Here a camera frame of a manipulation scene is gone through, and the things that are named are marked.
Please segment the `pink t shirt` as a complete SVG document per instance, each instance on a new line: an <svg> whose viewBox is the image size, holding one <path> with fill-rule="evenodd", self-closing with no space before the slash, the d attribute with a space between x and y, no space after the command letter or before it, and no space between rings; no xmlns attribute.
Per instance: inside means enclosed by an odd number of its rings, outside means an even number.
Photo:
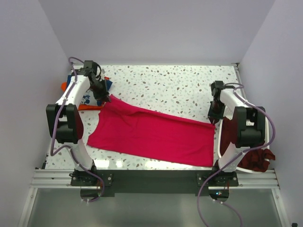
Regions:
<svg viewBox="0 0 303 227"><path fill-rule="evenodd" d="M99 113L87 145L118 153L212 167L214 131L210 123L130 105L115 96Z"/></svg>

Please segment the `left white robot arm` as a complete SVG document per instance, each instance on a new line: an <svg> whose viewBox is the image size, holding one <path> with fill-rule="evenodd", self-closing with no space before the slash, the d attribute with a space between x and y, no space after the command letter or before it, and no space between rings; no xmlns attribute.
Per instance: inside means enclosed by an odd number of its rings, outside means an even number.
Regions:
<svg viewBox="0 0 303 227"><path fill-rule="evenodd" d="M82 181L86 185L94 185L98 181L97 172L92 170L94 161L88 154L83 142L84 126L78 111L83 95L92 91L95 100L100 103L110 101L107 80L102 78L102 69L94 61L81 61L83 66L75 69L70 57L71 80L64 94L55 104L46 107L50 136L50 156L55 156L66 148L75 164L75 170L83 171Z"/></svg>

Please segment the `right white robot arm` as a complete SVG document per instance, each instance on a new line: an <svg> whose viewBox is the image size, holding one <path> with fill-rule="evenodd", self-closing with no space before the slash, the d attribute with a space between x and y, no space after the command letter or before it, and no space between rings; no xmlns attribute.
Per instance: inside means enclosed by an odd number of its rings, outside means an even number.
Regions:
<svg viewBox="0 0 303 227"><path fill-rule="evenodd" d="M223 123L226 107L232 112L228 129L231 142L218 159L220 169L211 173L212 183L221 186L228 180L226 172L234 172L246 152L265 143L266 112L238 95L235 83L216 80L210 88L213 97L208 111L210 123Z"/></svg>

